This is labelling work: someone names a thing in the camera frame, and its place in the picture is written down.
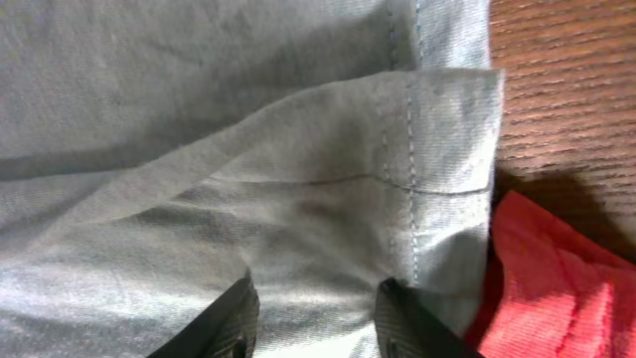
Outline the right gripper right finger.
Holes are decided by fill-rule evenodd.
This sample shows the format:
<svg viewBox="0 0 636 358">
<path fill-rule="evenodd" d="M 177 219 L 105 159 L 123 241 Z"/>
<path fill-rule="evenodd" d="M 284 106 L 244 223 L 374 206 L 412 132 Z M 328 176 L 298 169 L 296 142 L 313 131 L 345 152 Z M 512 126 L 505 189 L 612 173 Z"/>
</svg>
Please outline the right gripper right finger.
<svg viewBox="0 0 636 358">
<path fill-rule="evenodd" d="M 378 286 L 374 321 L 382 358 L 483 358 L 394 278 Z"/>
</svg>

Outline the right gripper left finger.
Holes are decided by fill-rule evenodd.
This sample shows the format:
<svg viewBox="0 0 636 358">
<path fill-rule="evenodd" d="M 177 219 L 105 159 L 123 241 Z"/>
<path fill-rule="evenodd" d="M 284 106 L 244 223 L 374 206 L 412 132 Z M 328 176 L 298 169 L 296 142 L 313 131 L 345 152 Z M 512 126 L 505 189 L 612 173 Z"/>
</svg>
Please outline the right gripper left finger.
<svg viewBox="0 0 636 358">
<path fill-rule="evenodd" d="M 259 317 L 259 298 L 250 272 L 148 358 L 251 358 Z"/>
</svg>

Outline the grey t-shirt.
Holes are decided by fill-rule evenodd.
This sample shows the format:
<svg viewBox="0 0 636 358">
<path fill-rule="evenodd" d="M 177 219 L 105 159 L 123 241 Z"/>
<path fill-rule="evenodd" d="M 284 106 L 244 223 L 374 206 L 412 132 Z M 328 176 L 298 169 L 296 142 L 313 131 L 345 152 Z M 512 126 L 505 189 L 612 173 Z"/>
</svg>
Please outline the grey t-shirt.
<svg viewBox="0 0 636 358">
<path fill-rule="evenodd" d="M 1 353 L 144 357 L 236 280 L 259 357 L 375 357 L 395 277 L 481 301 L 490 5 L 1 5 Z"/>
</svg>

